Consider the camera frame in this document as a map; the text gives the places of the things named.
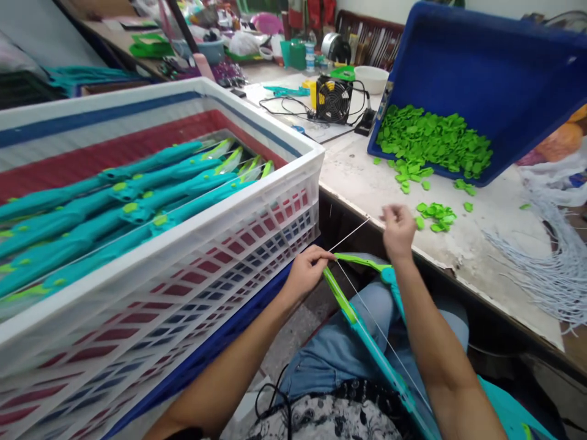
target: person's lap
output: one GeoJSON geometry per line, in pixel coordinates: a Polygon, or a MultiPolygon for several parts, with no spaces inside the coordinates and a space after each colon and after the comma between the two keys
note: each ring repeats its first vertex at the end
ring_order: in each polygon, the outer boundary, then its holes
{"type": "MultiPolygon", "coordinates": [[[[469,330],[464,308],[445,297],[434,298],[434,301],[466,350],[469,330]]],[[[373,281],[350,302],[363,319],[380,350],[385,353],[390,365],[402,375],[426,424],[437,430],[434,418],[423,400],[427,400],[424,384],[389,286],[378,280],[373,281]],[[384,335],[388,335],[393,350],[384,335]]],[[[332,391],[343,381],[353,378],[379,382],[383,380],[377,364],[351,330],[342,312],[338,311],[306,346],[296,353],[284,372],[279,388],[294,400],[311,392],[332,391]]]]}

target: wooden slats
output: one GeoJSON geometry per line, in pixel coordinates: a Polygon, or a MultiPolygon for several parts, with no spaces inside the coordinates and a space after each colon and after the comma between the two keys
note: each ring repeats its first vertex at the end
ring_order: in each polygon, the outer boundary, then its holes
{"type": "Polygon", "coordinates": [[[390,71],[397,56],[404,25],[341,10],[336,29],[346,41],[350,34],[359,36],[355,65],[370,65],[390,71]]]}

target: bowstring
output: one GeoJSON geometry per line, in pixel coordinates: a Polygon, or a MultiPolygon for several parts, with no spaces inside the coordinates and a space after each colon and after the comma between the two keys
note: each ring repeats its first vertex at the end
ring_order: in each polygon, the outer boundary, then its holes
{"type": "Polygon", "coordinates": [[[377,329],[379,330],[379,333],[381,333],[381,335],[383,336],[383,339],[385,339],[385,342],[387,342],[388,347],[391,349],[391,351],[393,352],[393,354],[395,355],[395,357],[397,358],[397,360],[399,361],[400,365],[402,366],[402,368],[404,369],[405,373],[408,375],[408,377],[410,378],[410,381],[412,382],[412,384],[414,385],[414,388],[416,389],[416,391],[418,391],[418,394],[420,394],[420,397],[422,398],[422,401],[424,402],[424,404],[426,405],[426,407],[428,408],[428,410],[430,411],[430,413],[432,414],[432,408],[430,407],[430,404],[428,404],[427,399],[424,397],[424,395],[422,394],[422,392],[420,391],[420,389],[418,388],[418,386],[416,385],[416,383],[414,382],[414,379],[412,378],[411,374],[408,372],[407,368],[405,367],[404,363],[402,362],[402,360],[399,358],[399,356],[396,353],[396,350],[393,349],[393,346],[391,345],[391,343],[389,342],[389,339],[387,338],[387,335],[383,332],[383,330],[381,329],[381,327],[379,326],[379,324],[377,323],[377,320],[375,319],[375,317],[373,316],[373,314],[371,313],[371,311],[369,310],[369,308],[367,307],[367,304],[365,304],[365,302],[363,301],[361,295],[359,294],[358,290],[355,288],[355,286],[353,285],[352,281],[350,280],[349,276],[347,275],[347,273],[344,271],[344,269],[342,268],[342,265],[340,263],[340,261],[336,261],[336,263],[338,264],[338,267],[341,268],[342,273],[344,274],[344,276],[346,277],[347,281],[349,282],[350,286],[353,288],[353,290],[355,291],[355,294],[359,297],[359,299],[361,300],[361,302],[363,303],[363,306],[365,307],[365,310],[367,310],[367,313],[369,314],[369,316],[371,317],[371,319],[373,320],[373,322],[375,323],[375,325],[377,326],[377,329]]]}
{"type": "MultiPolygon", "coordinates": [[[[371,220],[370,216],[367,216],[367,218],[365,219],[365,221],[363,223],[361,223],[359,226],[357,226],[355,229],[353,229],[347,236],[345,236],[341,241],[339,241],[338,243],[336,243],[333,247],[330,248],[330,250],[328,252],[331,252],[336,246],[340,245],[343,241],[345,241],[346,239],[348,239],[351,235],[353,235],[355,232],[357,232],[362,226],[364,226],[369,220],[371,220]]],[[[408,371],[408,369],[405,367],[404,363],[402,362],[402,360],[399,358],[399,356],[396,353],[396,350],[394,350],[393,346],[391,345],[391,343],[389,342],[389,339],[387,338],[387,335],[383,332],[383,330],[381,329],[381,327],[379,326],[379,324],[377,323],[377,320],[375,319],[375,317],[373,316],[373,314],[371,313],[371,311],[369,310],[369,308],[367,307],[367,304],[365,304],[365,302],[363,301],[363,298],[361,297],[361,295],[359,294],[358,290],[356,289],[355,285],[352,283],[352,281],[350,280],[349,276],[347,275],[347,273],[344,271],[344,269],[342,268],[342,265],[340,263],[340,261],[336,261],[336,263],[338,264],[338,267],[340,267],[342,273],[344,274],[345,278],[347,279],[347,281],[349,282],[350,286],[353,288],[353,290],[355,291],[355,294],[359,297],[359,299],[361,300],[361,302],[363,303],[363,306],[365,307],[365,310],[367,310],[367,313],[369,314],[369,316],[371,317],[371,319],[373,320],[373,322],[375,323],[375,325],[377,326],[377,329],[379,330],[379,333],[381,333],[381,335],[383,336],[383,339],[385,339],[385,342],[387,343],[387,346],[391,349],[391,351],[393,352],[393,354],[395,355],[395,357],[397,358],[397,360],[399,361],[400,365],[402,366],[402,368],[404,369],[405,373],[408,375],[408,377],[410,378],[410,381],[412,382],[412,384],[414,385],[414,388],[416,389],[416,391],[418,391],[418,394],[420,395],[420,397],[422,398],[422,401],[424,402],[424,404],[426,405],[426,407],[428,408],[428,411],[430,411],[430,413],[432,413],[432,408],[430,407],[430,404],[428,404],[428,400],[426,398],[424,398],[424,395],[422,394],[422,392],[420,391],[420,388],[418,388],[418,386],[416,385],[416,383],[414,382],[414,379],[412,378],[410,372],[408,371]]]]}

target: small computer fan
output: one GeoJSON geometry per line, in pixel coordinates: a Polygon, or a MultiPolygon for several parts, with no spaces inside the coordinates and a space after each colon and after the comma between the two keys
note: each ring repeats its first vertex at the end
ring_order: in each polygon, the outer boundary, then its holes
{"type": "Polygon", "coordinates": [[[346,124],[353,83],[321,76],[316,81],[316,116],[326,122],[346,124]]]}

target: wall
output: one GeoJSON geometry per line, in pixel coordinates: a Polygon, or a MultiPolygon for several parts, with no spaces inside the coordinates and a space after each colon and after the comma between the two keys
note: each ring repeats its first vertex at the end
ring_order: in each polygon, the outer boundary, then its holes
{"type": "MultiPolygon", "coordinates": [[[[415,0],[338,0],[337,9],[346,9],[362,15],[405,23],[415,0]]],[[[521,18],[527,12],[540,12],[547,18],[569,10],[587,12],[587,0],[465,0],[467,9],[521,18]]]]}
{"type": "Polygon", "coordinates": [[[51,0],[1,1],[0,31],[42,66],[106,66],[51,0]]]}

